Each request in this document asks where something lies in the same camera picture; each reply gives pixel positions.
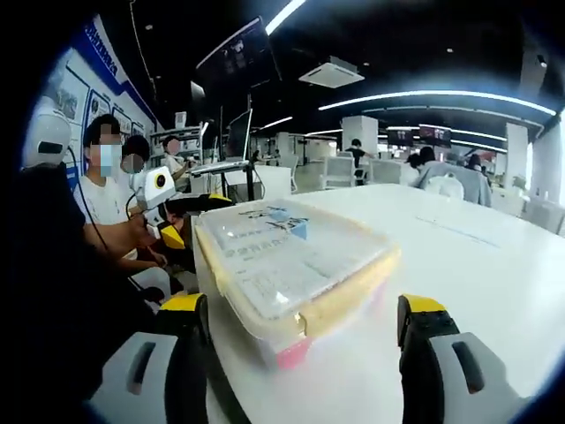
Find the television screen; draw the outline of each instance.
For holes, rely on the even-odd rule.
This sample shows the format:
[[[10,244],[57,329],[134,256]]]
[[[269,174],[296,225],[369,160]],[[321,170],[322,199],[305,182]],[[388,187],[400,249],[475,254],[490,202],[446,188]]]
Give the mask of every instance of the television screen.
[[[202,59],[196,75],[207,97],[219,101],[280,79],[261,18],[238,30]]]
[[[414,146],[414,136],[412,130],[388,130],[389,146]]]
[[[421,125],[420,139],[432,146],[451,147],[451,130],[443,126]]]

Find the monitor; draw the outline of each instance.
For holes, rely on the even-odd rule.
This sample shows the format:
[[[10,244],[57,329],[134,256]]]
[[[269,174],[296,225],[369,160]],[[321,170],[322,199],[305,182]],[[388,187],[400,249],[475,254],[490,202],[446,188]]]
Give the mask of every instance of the monitor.
[[[204,57],[196,66],[196,77],[207,96],[220,101],[279,80],[262,19],[254,19]]]
[[[225,148],[226,158],[247,158],[252,112],[253,110],[249,109],[230,122],[230,134]]]
[[[387,130],[389,146],[414,146],[414,136],[412,130]]]
[[[445,126],[420,125],[420,139],[431,146],[451,147],[451,129]]]

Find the clear plastic lid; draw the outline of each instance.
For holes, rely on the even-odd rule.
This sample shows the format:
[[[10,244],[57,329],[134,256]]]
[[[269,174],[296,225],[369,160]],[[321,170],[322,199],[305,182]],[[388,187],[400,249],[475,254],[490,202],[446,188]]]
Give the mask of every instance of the clear plastic lid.
[[[234,302],[234,292],[271,322],[295,316],[304,303],[390,248],[385,238],[358,223],[293,201],[259,201],[207,212],[200,226],[229,276],[226,295],[240,318],[248,313]]]

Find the person's hand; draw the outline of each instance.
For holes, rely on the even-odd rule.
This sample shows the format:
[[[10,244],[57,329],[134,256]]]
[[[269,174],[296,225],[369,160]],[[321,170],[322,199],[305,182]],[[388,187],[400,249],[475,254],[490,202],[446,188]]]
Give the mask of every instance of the person's hand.
[[[167,258],[165,257],[164,254],[158,254],[157,252],[154,252],[153,250],[151,251],[151,254],[153,255],[153,257],[155,258],[155,261],[157,262],[157,264],[161,268],[167,266]]]
[[[156,240],[149,231],[147,231],[147,222],[142,214],[132,216],[128,222],[130,227],[130,234],[136,246],[147,247],[151,246]]]

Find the white column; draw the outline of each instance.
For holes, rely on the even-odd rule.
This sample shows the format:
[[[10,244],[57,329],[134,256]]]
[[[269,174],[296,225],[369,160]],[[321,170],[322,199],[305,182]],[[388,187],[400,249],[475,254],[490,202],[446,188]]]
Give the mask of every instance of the white column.
[[[506,123],[508,153],[506,155],[506,174],[504,187],[509,189],[514,177],[526,178],[526,162],[528,155],[528,129],[525,126]]]
[[[372,117],[345,117],[342,121],[343,150],[351,147],[351,141],[361,140],[363,149],[369,153],[379,151],[379,121]]]
[[[276,135],[276,148],[279,149],[281,156],[294,155],[292,138],[288,132],[278,132]]]
[[[506,155],[504,153],[497,153],[494,175],[502,175],[504,172],[506,172]]]

